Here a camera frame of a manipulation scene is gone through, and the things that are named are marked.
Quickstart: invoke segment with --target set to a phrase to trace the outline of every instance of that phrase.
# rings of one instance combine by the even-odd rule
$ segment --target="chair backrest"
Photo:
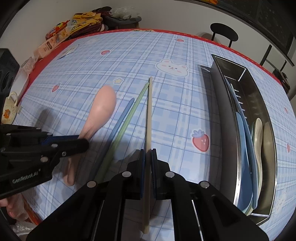
[[[215,34],[220,34],[230,40],[228,47],[231,47],[232,42],[239,39],[239,36],[231,27],[222,23],[212,23],[211,30],[213,32],[212,41],[214,40]]]

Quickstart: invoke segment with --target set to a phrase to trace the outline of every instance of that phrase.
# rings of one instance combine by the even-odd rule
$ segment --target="beige chopstick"
[[[148,87],[148,105],[146,117],[146,158],[145,158],[145,176],[143,191],[143,219],[142,232],[149,233],[150,220],[150,184],[151,184],[151,123],[152,123],[152,77],[149,78]]]

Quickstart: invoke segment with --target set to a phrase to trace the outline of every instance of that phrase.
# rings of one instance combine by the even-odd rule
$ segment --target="red package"
[[[61,22],[59,24],[57,24],[52,30],[50,30],[46,35],[45,35],[45,39],[48,40],[51,37],[55,36],[58,32],[60,32],[61,30],[63,30],[66,26],[67,23],[70,20],[66,21],[66,22]]]

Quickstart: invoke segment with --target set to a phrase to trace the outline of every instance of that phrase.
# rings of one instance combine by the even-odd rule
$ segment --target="green chopstick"
[[[126,120],[124,121],[122,127],[120,128],[120,131],[117,135],[117,137],[115,138],[114,142],[112,143],[110,149],[108,150],[99,170],[98,170],[98,173],[96,174],[96,177],[95,177],[95,181],[97,183],[101,183],[103,182],[104,180],[104,177],[109,169],[109,166],[111,164],[111,161],[113,159],[113,155],[115,153],[115,150],[116,148],[118,147],[118,145],[120,144],[120,141],[129,125],[129,123],[131,122],[131,119],[134,115],[134,113],[136,112],[136,109],[138,107],[138,105],[140,104],[140,101],[142,100],[143,98],[143,95],[145,93],[145,91],[147,90],[149,86],[149,82],[147,84],[145,84],[144,88],[142,89],[141,93],[139,94],[135,104],[133,105],[131,111],[129,112],[128,116],[126,117]]]

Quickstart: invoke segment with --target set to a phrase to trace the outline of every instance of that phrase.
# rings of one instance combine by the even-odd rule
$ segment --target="metal container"
[[[257,225],[271,215],[276,189],[277,157],[271,120],[260,91],[248,69],[228,59],[212,55],[210,74],[218,102],[222,138],[222,174],[220,191],[237,205],[242,174],[241,144],[236,118],[237,107],[229,93],[226,80],[232,84],[249,127],[260,118],[263,124],[261,149],[262,188],[258,206],[251,215]]]

